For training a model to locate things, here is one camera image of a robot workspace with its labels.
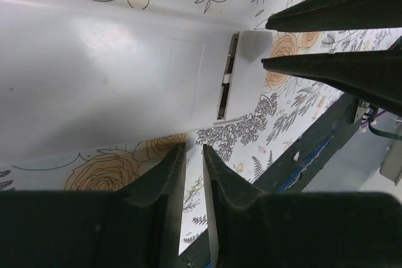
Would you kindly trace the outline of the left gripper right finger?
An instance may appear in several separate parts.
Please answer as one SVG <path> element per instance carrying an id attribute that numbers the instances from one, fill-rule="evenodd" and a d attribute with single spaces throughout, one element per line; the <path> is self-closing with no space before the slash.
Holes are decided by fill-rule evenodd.
<path id="1" fill-rule="evenodd" d="M 268 193 L 203 146 L 212 267 L 400 267 L 401 203 L 385 193 Z"/>

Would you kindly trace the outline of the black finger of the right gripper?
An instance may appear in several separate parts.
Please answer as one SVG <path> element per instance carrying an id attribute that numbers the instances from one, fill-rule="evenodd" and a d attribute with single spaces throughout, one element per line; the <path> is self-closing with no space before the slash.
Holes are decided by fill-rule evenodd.
<path id="1" fill-rule="evenodd" d="M 282 32 L 401 27 L 401 0 L 306 0 L 268 18 Z"/>

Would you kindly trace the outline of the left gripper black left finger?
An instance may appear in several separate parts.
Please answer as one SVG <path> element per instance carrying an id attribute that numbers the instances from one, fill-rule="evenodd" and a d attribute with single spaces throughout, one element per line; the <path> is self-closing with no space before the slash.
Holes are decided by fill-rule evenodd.
<path id="1" fill-rule="evenodd" d="M 4 191 L 2 267 L 175 267 L 186 145 L 117 191 Z"/>

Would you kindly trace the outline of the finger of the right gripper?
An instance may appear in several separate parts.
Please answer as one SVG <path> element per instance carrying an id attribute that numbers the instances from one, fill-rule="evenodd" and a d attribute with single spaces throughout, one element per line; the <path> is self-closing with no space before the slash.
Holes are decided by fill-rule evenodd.
<path id="1" fill-rule="evenodd" d="M 383 51 L 281 56 L 261 63 L 267 71 L 322 82 L 393 114 L 401 113 L 401 38 Z"/>

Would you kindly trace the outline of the white battery cover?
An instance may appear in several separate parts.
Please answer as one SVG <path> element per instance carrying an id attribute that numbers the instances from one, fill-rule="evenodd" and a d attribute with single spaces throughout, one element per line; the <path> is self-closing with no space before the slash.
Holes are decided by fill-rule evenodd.
<path id="1" fill-rule="evenodd" d="M 270 31 L 242 31 L 232 36 L 215 126 L 239 122 L 254 110 L 266 74 L 261 60 L 271 54 L 272 48 Z"/>

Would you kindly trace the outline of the white remote control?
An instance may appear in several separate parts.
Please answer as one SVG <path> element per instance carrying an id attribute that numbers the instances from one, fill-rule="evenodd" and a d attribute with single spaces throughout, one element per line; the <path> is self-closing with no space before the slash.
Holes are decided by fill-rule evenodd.
<path id="1" fill-rule="evenodd" d="M 214 126 L 239 32 L 86 0 L 1 0 L 1 164 Z"/>

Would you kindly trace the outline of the floral table mat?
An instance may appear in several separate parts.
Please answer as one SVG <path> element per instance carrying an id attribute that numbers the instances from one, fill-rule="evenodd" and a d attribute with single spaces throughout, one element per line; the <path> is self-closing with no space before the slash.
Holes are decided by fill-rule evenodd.
<path id="1" fill-rule="evenodd" d="M 255 29 L 263 29 L 268 17 L 305 0 L 135 0 L 137 6 L 166 12 L 169 5 L 198 16 L 239 17 Z M 109 8 L 127 5 L 114 0 Z M 277 33 L 273 56 L 316 52 L 382 50 L 400 35 L 400 29 L 360 29 L 322 33 Z M 188 134 L 113 146 L 113 156 L 133 154 L 138 173 L 158 160 L 157 152 L 174 142 L 195 140 L 187 156 L 188 172 L 183 199 L 180 251 L 184 251 L 206 229 L 204 183 L 201 171 L 202 144 L 212 145 L 222 159 L 250 182 L 256 181 L 340 97 L 341 92 L 311 80 L 269 72 L 256 108 L 238 125 L 217 126 Z M 99 178 L 98 172 L 112 168 L 102 151 L 80 151 L 69 161 L 46 161 L 45 167 L 7 167 L 1 170 L 1 187 L 12 190 L 107 190 L 118 189 L 117 178 Z"/>

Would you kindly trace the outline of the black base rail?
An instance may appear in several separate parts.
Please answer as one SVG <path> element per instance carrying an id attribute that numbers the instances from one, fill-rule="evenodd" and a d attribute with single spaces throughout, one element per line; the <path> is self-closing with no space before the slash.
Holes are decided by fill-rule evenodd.
<path id="1" fill-rule="evenodd" d="M 252 183 L 269 193 L 360 190 L 367 178 L 352 164 L 356 154 L 348 144 L 359 129 L 358 104 L 342 95 Z"/>

